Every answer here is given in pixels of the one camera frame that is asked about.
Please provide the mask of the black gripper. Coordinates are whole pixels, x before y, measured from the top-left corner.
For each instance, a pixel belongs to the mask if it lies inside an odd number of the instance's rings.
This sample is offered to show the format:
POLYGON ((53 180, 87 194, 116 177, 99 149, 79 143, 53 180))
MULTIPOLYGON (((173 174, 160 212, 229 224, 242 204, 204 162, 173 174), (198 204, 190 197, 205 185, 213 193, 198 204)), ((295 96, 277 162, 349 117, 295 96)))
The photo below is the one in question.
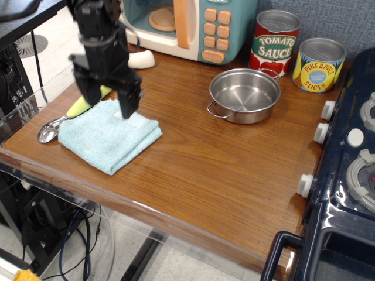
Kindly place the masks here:
POLYGON ((72 54, 76 83, 89 105, 101 100, 101 86, 117 90, 122 117, 129 119, 138 110, 144 95, 141 77, 128 66, 126 30, 120 21, 78 20, 79 41, 84 54, 72 54))

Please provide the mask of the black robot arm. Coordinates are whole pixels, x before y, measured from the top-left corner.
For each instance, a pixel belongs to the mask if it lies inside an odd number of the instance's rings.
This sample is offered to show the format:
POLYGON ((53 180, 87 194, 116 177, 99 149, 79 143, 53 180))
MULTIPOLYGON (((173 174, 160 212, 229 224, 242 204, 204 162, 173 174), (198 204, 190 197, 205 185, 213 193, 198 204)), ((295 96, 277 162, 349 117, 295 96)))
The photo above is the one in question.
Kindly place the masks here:
POLYGON ((119 21, 120 1, 67 1, 79 27, 85 53, 72 54, 74 78, 90 105, 101 100, 101 86, 116 90, 125 119, 138 109, 141 77, 129 65, 126 26, 119 21))

